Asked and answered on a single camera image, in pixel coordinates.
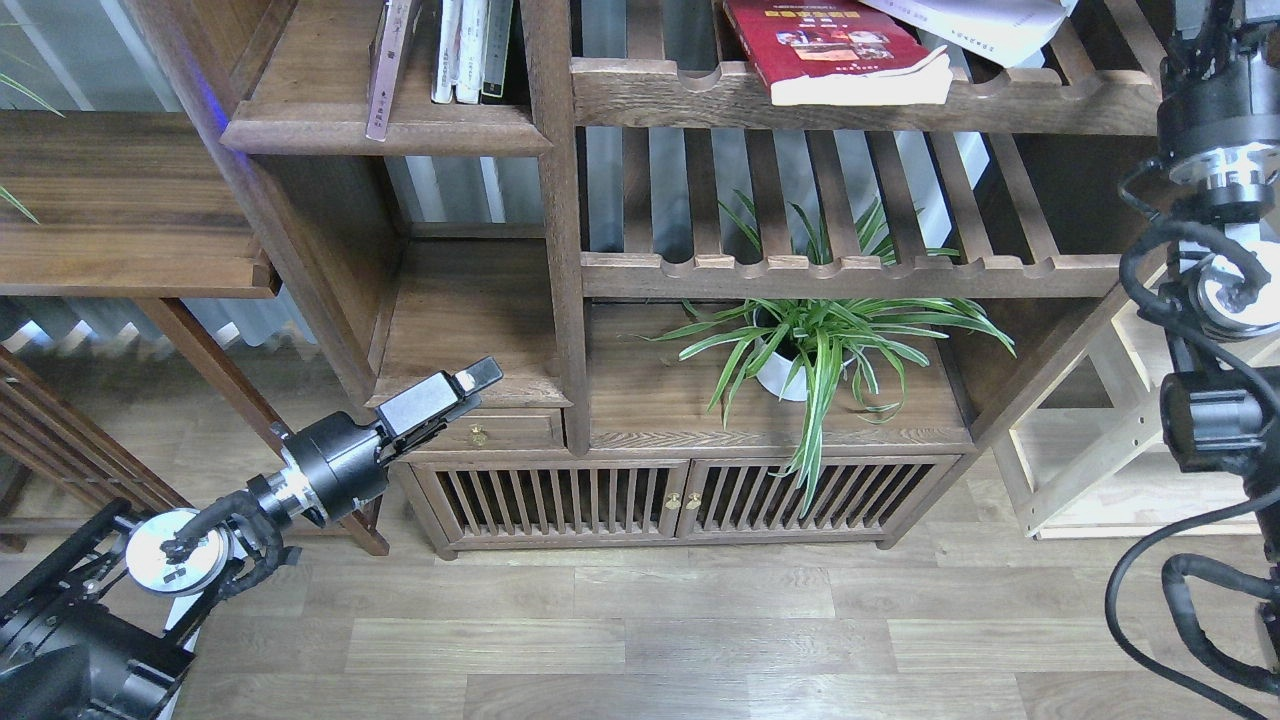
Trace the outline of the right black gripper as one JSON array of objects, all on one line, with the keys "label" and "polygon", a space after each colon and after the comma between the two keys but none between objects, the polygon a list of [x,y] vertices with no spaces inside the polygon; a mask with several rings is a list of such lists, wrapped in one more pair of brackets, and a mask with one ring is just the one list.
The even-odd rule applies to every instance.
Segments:
[{"label": "right black gripper", "polygon": [[1158,151],[1172,182],[1224,190],[1277,178],[1275,1],[1176,1],[1161,65]]}]

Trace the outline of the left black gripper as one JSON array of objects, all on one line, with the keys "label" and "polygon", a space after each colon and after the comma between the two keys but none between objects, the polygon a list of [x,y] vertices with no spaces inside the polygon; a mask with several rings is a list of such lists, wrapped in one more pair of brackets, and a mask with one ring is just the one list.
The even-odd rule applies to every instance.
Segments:
[{"label": "left black gripper", "polygon": [[387,400],[366,425],[334,413],[285,436],[284,466],[270,475],[270,519],[288,527],[303,515],[324,528],[351,515],[385,492],[389,464],[435,438],[468,411],[468,397],[502,379],[498,361],[485,356]]}]

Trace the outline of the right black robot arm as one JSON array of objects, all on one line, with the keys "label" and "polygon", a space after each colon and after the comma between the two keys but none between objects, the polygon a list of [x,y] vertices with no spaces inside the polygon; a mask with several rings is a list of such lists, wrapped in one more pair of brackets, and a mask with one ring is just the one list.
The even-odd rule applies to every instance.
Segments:
[{"label": "right black robot arm", "polygon": [[1257,712],[1140,652],[1117,620],[1117,597],[1133,562],[1170,536],[1254,514],[1263,553],[1277,561],[1279,374],[1257,369],[1228,343],[1277,331],[1277,243],[1261,234],[1276,202],[1277,4],[1179,1],[1161,67],[1158,150],[1134,176],[1165,173],[1189,186],[1160,211],[1119,183],[1121,199],[1148,219],[1119,263],[1140,318],[1164,328],[1172,372],[1158,391],[1164,441],[1185,473],[1243,479],[1245,501],[1160,528],[1115,565],[1103,614],[1117,646],[1139,665],[1239,717]]}]

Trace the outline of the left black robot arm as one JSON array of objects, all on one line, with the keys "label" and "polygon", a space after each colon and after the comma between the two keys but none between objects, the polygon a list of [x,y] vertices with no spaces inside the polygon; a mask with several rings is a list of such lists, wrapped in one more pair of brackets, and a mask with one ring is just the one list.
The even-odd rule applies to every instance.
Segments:
[{"label": "left black robot arm", "polygon": [[387,400],[366,425],[334,413],[283,433],[283,469],[201,510],[109,503],[3,596],[3,716],[159,717],[209,614],[297,561],[283,541],[296,518],[324,528],[379,498],[392,462],[502,377],[485,357]]}]

